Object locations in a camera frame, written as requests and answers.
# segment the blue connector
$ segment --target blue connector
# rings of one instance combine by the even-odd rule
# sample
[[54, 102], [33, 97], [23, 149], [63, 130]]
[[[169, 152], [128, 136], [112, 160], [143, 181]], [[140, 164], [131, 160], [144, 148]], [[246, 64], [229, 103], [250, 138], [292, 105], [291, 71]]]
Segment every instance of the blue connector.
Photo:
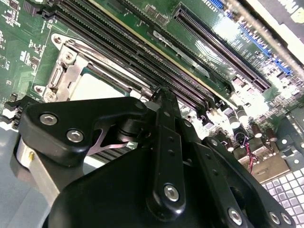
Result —
[[214, 6], [216, 6], [220, 10], [224, 8], [223, 3], [221, 3], [219, 0], [210, 0], [210, 1]]
[[[244, 26], [244, 25], [240, 25], [239, 29], [241, 30], [242, 33], [244, 33], [265, 55], [268, 56], [268, 58], [271, 58], [271, 53], [268, 49], [264, 48], [264, 46], [262, 44], [259, 44], [257, 42], [256, 39], [253, 39], [253, 34], [249, 33], [249, 30]], [[286, 74], [286, 75], [290, 75], [291, 74], [291, 70], [288, 67], [284, 67], [282, 66], [282, 64], [280, 63], [279, 59], [275, 60], [275, 64]]]

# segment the capacitor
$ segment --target capacitor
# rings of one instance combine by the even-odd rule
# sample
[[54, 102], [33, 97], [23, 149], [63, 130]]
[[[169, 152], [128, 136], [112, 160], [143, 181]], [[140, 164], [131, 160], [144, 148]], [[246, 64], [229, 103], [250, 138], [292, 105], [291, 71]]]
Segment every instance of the capacitor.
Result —
[[234, 151], [234, 147], [233, 147], [233, 143], [232, 140], [230, 138], [226, 138], [226, 148], [229, 152], [233, 152]]
[[260, 128], [258, 127], [258, 125], [256, 123], [251, 125], [251, 130], [252, 130], [252, 133], [255, 136], [255, 138], [261, 138], [262, 137], [262, 132], [261, 132]]
[[242, 124], [248, 123], [248, 116], [243, 107], [237, 110], [237, 117]]
[[235, 114], [229, 117], [229, 123], [232, 129], [237, 129], [240, 126], [238, 118]]
[[272, 128], [267, 128], [265, 132], [266, 132], [266, 136], [267, 136], [269, 141], [271, 141], [271, 142], [276, 142], [277, 141], [277, 137], [276, 137], [276, 135], [274, 133], [274, 130]]

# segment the black pcie slot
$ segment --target black pcie slot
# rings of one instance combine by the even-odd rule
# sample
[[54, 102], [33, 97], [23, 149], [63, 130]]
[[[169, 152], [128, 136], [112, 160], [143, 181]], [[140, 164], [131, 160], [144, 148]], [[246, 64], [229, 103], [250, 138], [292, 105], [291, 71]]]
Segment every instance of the black pcie slot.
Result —
[[221, 57], [236, 73], [251, 82], [256, 89], [263, 92], [271, 87], [271, 84], [254, 67], [185, 6], [181, 4], [174, 18], [194, 37]]
[[112, 45], [117, 46], [121, 51], [125, 52], [129, 56], [134, 57], [138, 62], [144, 63], [145, 66], [148, 66], [159, 76], [168, 75], [173, 79], [174, 82], [180, 85], [183, 85], [188, 89], [188, 92], [192, 97], [199, 97], [201, 100], [206, 100], [205, 96], [202, 96], [200, 93], [195, 93], [195, 87], [188, 85], [179, 75], [176, 75], [169, 71], [162, 64], [154, 64], [155, 61], [151, 57], [145, 58], [144, 50], [138, 50], [136, 45], [130, 44], [129, 41], [122, 38], [119, 34], [115, 33], [112, 29], [106, 27], [105, 24], [100, 23], [96, 18], [92, 17], [90, 14], [86, 13], [84, 10], [77, 7], [75, 4], [64, 1], [60, 3], [60, 7], [66, 10], [74, 19], [77, 19], [83, 25], [86, 25], [88, 29], [92, 32], [97, 33], [101, 37], [107, 39], [111, 42]]
[[157, 51], [155, 51], [153, 48], [151, 48], [149, 45], [146, 45], [142, 40], [140, 40], [138, 37], [136, 37], [134, 34], [132, 34], [130, 31], [128, 31], [126, 28], [121, 26], [119, 23], [117, 23], [115, 20], [113, 20], [111, 17], [109, 17], [107, 14], [105, 14], [102, 10], [98, 9], [94, 5], [92, 5], [89, 1], [86, 0], [70, 0], [77, 2], [79, 6], [82, 6], [83, 8], [90, 11], [90, 13], [94, 14], [95, 18], [97, 20], [102, 20], [105, 24], [110, 26], [112, 29], [117, 31], [120, 36], [125, 37], [128, 41], [131, 41], [133, 44], [137, 46], [137, 48], [141, 48], [141, 52], [146, 52], [147, 54], [151, 55], [153, 58], [155, 58], [160, 64], [166, 68], [168, 68], [170, 71], [172, 71], [174, 74], [178, 75], [178, 79], [183, 79], [184, 82], [188, 82], [190, 85], [194, 86], [196, 89], [198, 89], [201, 93], [212, 97], [212, 94], [206, 90], [200, 83], [198, 83], [194, 78], [189, 76], [187, 73], [182, 71], [180, 68], [178, 68], [176, 65], [174, 65], [171, 61], [167, 60], [165, 57], [163, 57], [161, 54], [159, 54]]
[[140, 80], [155, 86], [168, 86], [181, 101], [188, 104], [190, 107], [195, 109], [202, 107], [203, 101], [193, 97], [192, 91], [190, 93], [190, 91], [185, 90], [182, 85], [166, 80], [163, 77], [155, 76], [156, 73], [154, 71], [148, 69], [143, 64], [140, 65], [138, 61], [131, 56], [127, 57], [126, 55], [122, 55], [120, 49], [116, 48], [111, 43], [106, 42], [106, 40], [103, 40], [101, 36], [89, 32], [80, 25], [79, 22], [76, 22], [64, 12], [55, 10], [52, 11], [52, 13], [44, 13], [45, 18], [49, 19], [50, 16], [79, 34], [86, 41], [91, 43], [96, 50], [100, 51], [101, 54], [125, 68], [131, 74], [138, 73], [136, 76], [138, 76]]

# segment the ram slot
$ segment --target ram slot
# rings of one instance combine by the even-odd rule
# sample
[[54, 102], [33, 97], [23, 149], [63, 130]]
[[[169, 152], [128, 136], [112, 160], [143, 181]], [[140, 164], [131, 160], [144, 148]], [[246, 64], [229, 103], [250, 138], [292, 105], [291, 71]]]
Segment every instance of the ram slot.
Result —
[[72, 31], [79, 34], [83, 39], [91, 43], [101, 54], [117, 63], [119, 66], [125, 68], [131, 74], [137, 73], [136, 76], [140, 80], [155, 87], [169, 87], [176, 93], [177, 97], [182, 102], [188, 104], [190, 107], [199, 109], [206, 102], [206, 100], [197, 96], [198, 92], [195, 92], [194, 87], [188, 85], [190, 89], [186, 89], [184, 81], [181, 80], [176, 82], [172, 78], [165, 76], [165, 72], [153, 66], [151, 63], [153, 61], [148, 61], [137, 56], [136, 52], [121, 43], [120, 39], [110, 37], [109, 34], [105, 34], [105, 32], [101, 35], [92, 31], [60, 9], [52, 10], [50, 12], [45, 11], [43, 13], [43, 17], [46, 19], [54, 18], [60, 23], [66, 25]]
[[177, 9], [174, 19], [258, 91], [264, 92], [271, 87], [271, 84], [253, 66], [182, 4]]
[[[167, 58], [162, 56], [160, 53], [158, 53], [156, 50], [151, 48], [149, 45], [146, 45], [145, 42], [143, 42], [141, 39], [139, 39], [137, 36], [135, 36], [133, 33], [131, 33], [129, 30], [121, 26], [119, 23], [117, 23], [115, 20], [113, 20], [111, 17], [109, 17], [106, 13], [104, 13], [102, 10], [98, 9], [94, 5], [92, 5], [89, 1], [86, 0], [70, 0], [70, 1], [64, 1], [65, 4], [71, 4], [71, 2], [76, 2], [77, 6], [81, 6], [89, 11], [89, 14], [91, 16], [96, 17], [98, 20], [101, 20], [105, 25], [108, 25], [115, 31], [117, 31], [120, 34], [120, 37], [126, 38], [130, 43], [133, 43], [137, 45], [138, 47], [141, 47], [141, 51], [145, 52], [146, 54], [150, 55], [151, 57], [155, 58], [155, 60], [158, 62], [159, 65], [163, 65], [164, 67], [168, 68], [171, 72], [178, 75], [180, 79], [183, 79], [183, 81], [187, 82], [188, 84], [194, 86], [197, 90], [199, 90], [206, 99], [209, 99], [213, 97], [213, 95], [200, 83], [198, 83], [193, 77], [188, 75], [186, 72], [181, 70], [179, 67], [177, 67], [175, 64], [173, 64], [171, 61], [169, 61]], [[213, 74], [210, 72], [210, 76], [213, 78], [216, 78], [217, 80], [222, 78], [216, 74]]]

